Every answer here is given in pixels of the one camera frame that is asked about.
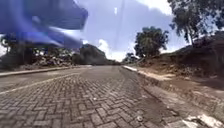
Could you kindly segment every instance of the hill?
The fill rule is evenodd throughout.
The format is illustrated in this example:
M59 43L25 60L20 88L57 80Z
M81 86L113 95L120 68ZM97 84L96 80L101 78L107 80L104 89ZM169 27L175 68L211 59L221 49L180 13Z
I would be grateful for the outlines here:
M139 64L182 76L224 75L224 33L203 37L193 45L142 60Z

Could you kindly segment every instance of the curb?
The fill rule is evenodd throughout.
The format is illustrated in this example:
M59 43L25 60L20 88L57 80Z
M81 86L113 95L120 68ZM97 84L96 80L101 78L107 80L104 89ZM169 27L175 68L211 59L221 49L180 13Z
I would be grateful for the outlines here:
M209 96L206 94L202 94L196 91L184 91L175 85L169 84L168 81L158 80L152 77L147 76L146 73L129 67L123 66L124 69L127 69L132 72L136 72L140 76L146 78L149 81L149 84L153 86L160 87L166 91L173 92L178 94L180 97L186 99L188 102L192 103L193 105L209 112L211 115L219 119L220 121L224 122L224 101L223 99L218 99L214 96Z
M73 68L73 67L48 68L48 69L39 69L39 70L29 70L29 71L0 73L0 78L7 77L7 76L15 76L15 75L25 75L25 74L32 74L32 73L41 73L41 72L65 70L65 69L70 69L70 68Z

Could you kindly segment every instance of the cobblestone road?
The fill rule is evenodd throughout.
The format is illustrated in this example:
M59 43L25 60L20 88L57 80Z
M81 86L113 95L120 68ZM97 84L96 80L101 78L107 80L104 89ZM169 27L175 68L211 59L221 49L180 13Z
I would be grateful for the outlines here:
M141 88L144 79L121 67L65 74L1 94L0 128L157 128L178 118Z

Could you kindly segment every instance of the brick paving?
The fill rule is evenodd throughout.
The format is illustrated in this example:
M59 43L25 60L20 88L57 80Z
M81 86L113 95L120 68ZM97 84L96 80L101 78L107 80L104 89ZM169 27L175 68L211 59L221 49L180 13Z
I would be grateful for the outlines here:
M0 95L0 128L163 127L172 113L143 84L121 67L93 67L8 92Z

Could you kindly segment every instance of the sidewalk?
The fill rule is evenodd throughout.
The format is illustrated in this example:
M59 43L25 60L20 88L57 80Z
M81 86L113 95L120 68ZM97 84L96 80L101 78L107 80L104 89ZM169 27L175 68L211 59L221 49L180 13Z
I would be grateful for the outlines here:
M218 78L183 79L149 68L127 67L146 77L152 85L174 92L224 122L224 80Z

